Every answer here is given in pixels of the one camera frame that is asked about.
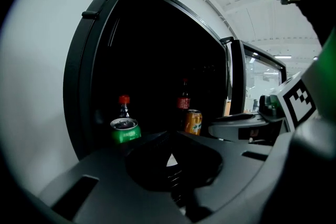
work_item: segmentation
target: can lid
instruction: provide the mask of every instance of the can lid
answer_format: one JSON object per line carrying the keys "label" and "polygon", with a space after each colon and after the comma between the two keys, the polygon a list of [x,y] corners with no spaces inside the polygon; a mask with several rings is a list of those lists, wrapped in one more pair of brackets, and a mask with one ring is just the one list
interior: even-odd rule
{"label": "can lid", "polygon": [[202,114],[199,110],[196,110],[196,109],[188,109],[187,112],[192,113],[192,114]]}
{"label": "can lid", "polygon": [[116,130],[132,129],[138,125],[138,122],[134,119],[120,118],[111,121],[111,127]]}
{"label": "can lid", "polygon": [[129,104],[130,103],[130,97],[127,94],[119,96],[119,103],[120,104]]}

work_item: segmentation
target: window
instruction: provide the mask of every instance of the window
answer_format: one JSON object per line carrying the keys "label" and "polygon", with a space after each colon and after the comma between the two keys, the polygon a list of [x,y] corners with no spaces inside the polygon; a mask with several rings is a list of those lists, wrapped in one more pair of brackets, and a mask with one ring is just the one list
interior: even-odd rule
{"label": "window", "polygon": [[244,112],[258,111],[259,99],[270,94],[281,82],[281,72],[271,65],[246,55],[246,97]]}

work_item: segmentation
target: green soda can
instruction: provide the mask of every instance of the green soda can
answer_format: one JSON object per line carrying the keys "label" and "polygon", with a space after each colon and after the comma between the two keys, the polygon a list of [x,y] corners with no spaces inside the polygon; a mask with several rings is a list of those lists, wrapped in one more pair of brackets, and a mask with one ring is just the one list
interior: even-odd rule
{"label": "green soda can", "polygon": [[141,137],[140,127],[134,119],[120,118],[110,123],[112,127],[112,139],[116,144]]}

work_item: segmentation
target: white wall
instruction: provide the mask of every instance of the white wall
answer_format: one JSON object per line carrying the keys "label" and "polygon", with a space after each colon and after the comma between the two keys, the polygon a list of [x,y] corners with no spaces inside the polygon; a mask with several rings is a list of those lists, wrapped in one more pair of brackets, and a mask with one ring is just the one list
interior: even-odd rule
{"label": "white wall", "polygon": [[255,76],[254,86],[255,88],[248,89],[248,94],[252,99],[259,101],[260,96],[269,94],[274,88],[279,87],[279,78],[274,76],[274,78],[269,78],[269,81],[265,81],[262,76]]}
{"label": "white wall", "polygon": [[[179,1],[220,37],[230,35],[203,0]],[[1,32],[1,145],[18,180],[33,194],[78,161],[65,124],[62,82],[70,42],[91,2],[16,0]]]}

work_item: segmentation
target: green object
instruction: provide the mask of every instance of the green object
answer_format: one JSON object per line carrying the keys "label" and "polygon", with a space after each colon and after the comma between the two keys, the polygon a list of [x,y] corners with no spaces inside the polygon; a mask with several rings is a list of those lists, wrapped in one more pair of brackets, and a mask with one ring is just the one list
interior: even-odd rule
{"label": "green object", "polygon": [[318,60],[302,75],[316,108],[323,118],[336,119],[336,27],[324,43]]}
{"label": "green object", "polygon": [[134,119],[120,118],[111,122],[112,139],[116,144],[141,137],[140,127]]}

